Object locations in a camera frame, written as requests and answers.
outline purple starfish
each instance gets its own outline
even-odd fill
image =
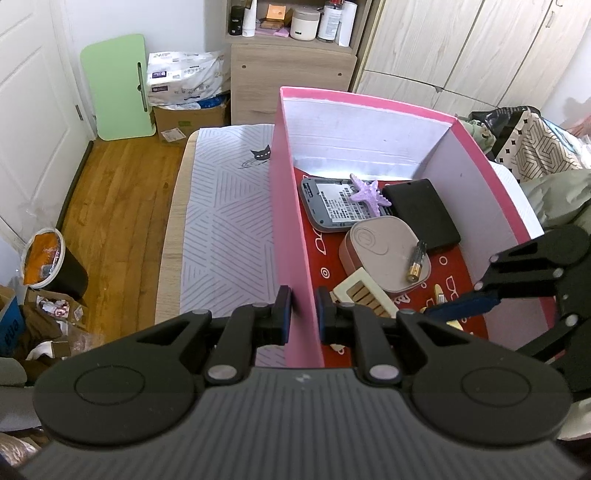
[[[385,199],[378,191],[378,181],[374,180],[371,184],[366,184],[351,174],[351,181],[357,189],[357,193],[351,195],[352,202],[364,202],[369,208],[369,214],[372,217],[379,217],[379,205],[389,207],[392,204]]]

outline paper label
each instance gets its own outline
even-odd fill
[[[187,138],[187,136],[180,131],[179,128],[173,128],[172,130],[165,130],[162,133],[162,136],[167,142],[174,142],[177,140],[182,140],[183,138]]]
[[[351,202],[354,194],[350,185],[336,183],[316,183],[320,197],[331,220],[337,222],[357,222],[371,218],[368,208],[363,203]]]

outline wall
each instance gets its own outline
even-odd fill
[[[25,288],[22,286],[20,269],[20,253],[0,234],[0,285],[13,288],[22,300]]]
[[[61,2],[68,55],[85,111],[92,102],[80,67],[80,52],[90,44],[141,33],[147,53],[219,50],[225,35],[222,0],[58,0]]]
[[[565,127],[591,115],[591,23],[542,113],[548,120]]]

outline blue box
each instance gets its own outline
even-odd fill
[[[25,319],[13,289],[0,286],[0,306],[0,356],[11,356],[25,331]]]

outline door hinge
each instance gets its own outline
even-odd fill
[[[84,117],[82,116],[82,112],[80,112],[80,107],[78,105],[76,105],[76,112],[78,112],[78,116],[80,117],[80,120],[83,122]]]

